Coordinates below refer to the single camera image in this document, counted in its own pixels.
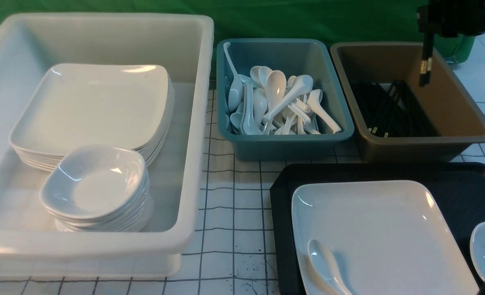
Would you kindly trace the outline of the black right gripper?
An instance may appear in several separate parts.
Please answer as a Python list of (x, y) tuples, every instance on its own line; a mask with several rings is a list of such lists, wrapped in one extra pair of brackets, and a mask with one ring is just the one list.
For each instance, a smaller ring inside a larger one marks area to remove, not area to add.
[(418, 30), (444, 38), (485, 33), (485, 0), (429, 0), (417, 9)]

